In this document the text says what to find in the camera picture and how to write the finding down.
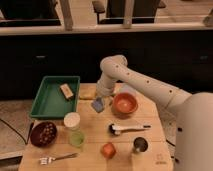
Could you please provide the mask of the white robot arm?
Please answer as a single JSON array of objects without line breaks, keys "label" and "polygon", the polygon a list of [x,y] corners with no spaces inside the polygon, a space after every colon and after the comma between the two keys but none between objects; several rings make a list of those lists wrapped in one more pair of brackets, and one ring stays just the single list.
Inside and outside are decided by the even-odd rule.
[{"label": "white robot arm", "polygon": [[176,116],[174,171],[213,171],[213,93],[191,94],[127,67],[123,55],[105,57],[97,93],[110,96],[118,80]]}]

